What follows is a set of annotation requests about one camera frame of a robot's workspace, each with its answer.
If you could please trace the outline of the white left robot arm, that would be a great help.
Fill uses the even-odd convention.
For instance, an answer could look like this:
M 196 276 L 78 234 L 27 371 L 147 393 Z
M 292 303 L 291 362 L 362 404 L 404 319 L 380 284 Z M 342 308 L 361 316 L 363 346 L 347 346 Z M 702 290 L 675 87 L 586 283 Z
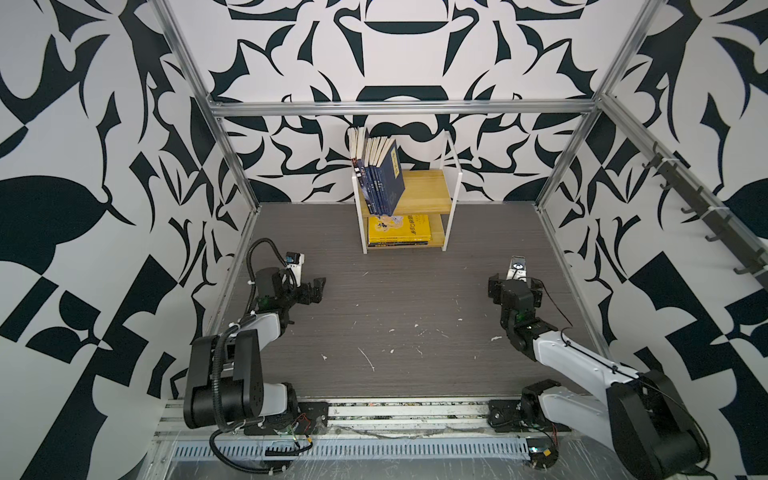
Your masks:
M 322 301 L 325 285 L 324 277 L 302 283 L 291 267 L 254 274 L 243 316 L 225 331 L 192 344 L 183 401 L 188 428 L 215 426 L 231 432 L 264 422 L 282 429 L 298 415 L 293 386 L 264 380 L 261 352 L 292 323 L 293 306 Z

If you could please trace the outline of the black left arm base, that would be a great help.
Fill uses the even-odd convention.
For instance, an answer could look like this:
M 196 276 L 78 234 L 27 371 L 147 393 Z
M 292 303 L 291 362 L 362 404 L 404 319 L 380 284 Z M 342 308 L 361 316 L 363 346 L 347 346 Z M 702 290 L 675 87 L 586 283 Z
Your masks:
M 246 427 L 244 432 L 246 435 L 311 435 L 327 426 L 329 408 L 328 402 L 299 402 L 290 405 L 283 414 Z

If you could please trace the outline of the thick blue book yellow label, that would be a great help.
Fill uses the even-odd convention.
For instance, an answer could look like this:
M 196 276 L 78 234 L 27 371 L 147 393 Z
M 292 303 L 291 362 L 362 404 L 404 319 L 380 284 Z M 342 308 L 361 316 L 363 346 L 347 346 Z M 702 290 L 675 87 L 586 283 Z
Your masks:
M 358 142 L 358 164 L 361 188 L 364 190 L 364 198 L 371 215 L 378 215 L 379 208 L 375 191 L 374 180 L 369 168 L 368 152 L 371 146 L 371 140 L 365 130 L 361 131 L 361 137 Z

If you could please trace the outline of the purple portrait book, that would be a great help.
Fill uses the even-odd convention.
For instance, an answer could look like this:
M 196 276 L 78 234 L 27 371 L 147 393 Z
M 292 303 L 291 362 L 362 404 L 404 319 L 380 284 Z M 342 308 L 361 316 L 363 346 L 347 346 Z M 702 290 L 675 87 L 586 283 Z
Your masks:
M 366 129 L 364 127 L 353 127 L 350 132 L 351 161 L 367 209 L 370 214 L 373 214 L 373 202 L 370 197 L 369 182 L 364 162 L 365 145 Z

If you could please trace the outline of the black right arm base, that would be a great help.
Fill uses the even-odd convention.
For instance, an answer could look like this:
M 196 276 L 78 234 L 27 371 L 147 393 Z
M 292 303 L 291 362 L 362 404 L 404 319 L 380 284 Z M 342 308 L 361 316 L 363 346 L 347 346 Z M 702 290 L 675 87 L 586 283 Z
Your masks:
M 546 433 L 571 432 L 564 424 L 552 423 L 545 418 L 538 395 L 546 389 L 560 387 L 547 379 L 524 387 L 519 399 L 493 399 L 488 402 L 487 423 L 496 433 L 541 429 Z

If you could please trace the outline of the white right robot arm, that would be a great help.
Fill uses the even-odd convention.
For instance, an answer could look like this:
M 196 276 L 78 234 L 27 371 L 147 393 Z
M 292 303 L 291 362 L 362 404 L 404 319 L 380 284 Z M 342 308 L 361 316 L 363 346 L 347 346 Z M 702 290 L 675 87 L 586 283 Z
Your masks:
M 555 380 L 525 387 L 515 414 L 490 411 L 496 431 L 520 427 L 553 439 L 566 426 L 612 450 L 636 479 L 667 479 L 704 472 L 711 446 L 662 372 L 639 372 L 572 340 L 540 318 L 547 290 L 519 271 L 489 278 L 487 292 L 500 308 L 500 326 L 510 344 L 528 359 L 549 367 L 582 388 L 575 393 Z

